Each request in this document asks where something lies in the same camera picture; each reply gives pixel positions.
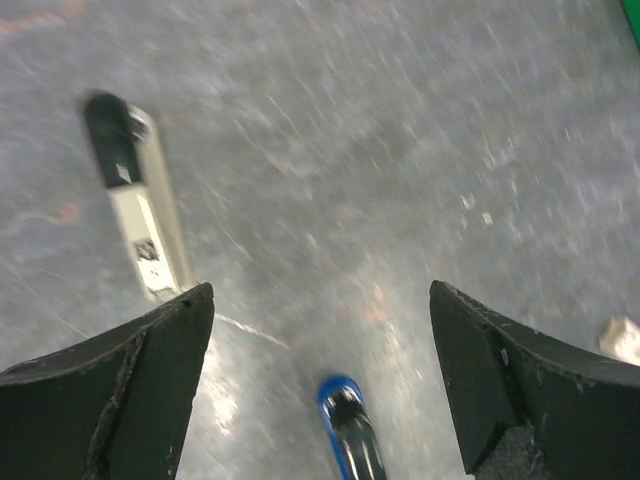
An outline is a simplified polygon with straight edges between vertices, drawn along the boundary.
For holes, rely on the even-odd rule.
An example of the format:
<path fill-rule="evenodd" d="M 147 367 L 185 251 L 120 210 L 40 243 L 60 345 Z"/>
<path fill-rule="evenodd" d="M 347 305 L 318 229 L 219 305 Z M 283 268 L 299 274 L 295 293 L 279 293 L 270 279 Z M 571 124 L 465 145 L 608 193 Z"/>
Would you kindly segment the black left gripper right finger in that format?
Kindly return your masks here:
<path fill-rule="evenodd" d="M 479 473 L 522 427 L 554 479 L 638 478 L 638 367 L 522 325 L 446 282 L 429 294 L 466 473 Z"/>

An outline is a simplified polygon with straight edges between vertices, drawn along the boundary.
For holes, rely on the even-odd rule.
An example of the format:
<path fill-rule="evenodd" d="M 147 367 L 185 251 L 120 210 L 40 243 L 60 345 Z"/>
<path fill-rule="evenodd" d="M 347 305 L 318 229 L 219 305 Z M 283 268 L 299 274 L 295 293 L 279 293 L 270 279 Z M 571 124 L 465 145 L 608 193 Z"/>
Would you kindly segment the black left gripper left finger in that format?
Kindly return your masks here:
<path fill-rule="evenodd" d="M 4 479 L 173 479 L 214 319 L 210 284 L 1 374 Z"/>

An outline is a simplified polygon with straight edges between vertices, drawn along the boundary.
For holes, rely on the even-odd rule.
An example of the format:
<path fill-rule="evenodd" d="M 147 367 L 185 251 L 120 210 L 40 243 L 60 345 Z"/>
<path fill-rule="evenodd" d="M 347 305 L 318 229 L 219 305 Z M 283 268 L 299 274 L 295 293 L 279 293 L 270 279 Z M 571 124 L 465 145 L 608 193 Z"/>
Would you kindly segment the blue and black stapler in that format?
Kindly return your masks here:
<path fill-rule="evenodd" d="M 331 375 L 321 383 L 317 403 L 342 478 L 387 479 L 358 384 L 349 376 Z"/>

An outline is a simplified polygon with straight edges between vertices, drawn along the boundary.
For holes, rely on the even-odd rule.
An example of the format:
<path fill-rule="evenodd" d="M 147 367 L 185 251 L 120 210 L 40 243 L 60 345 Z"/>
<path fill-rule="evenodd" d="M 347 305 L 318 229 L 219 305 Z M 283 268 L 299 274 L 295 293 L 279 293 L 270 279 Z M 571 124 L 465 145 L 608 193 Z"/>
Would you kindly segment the beige and black stapler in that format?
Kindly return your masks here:
<path fill-rule="evenodd" d="M 165 302 L 188 290 L 195 281 L 156 122 L 103 90 L 89 93 L 82 117 L 144 295 Z"/>

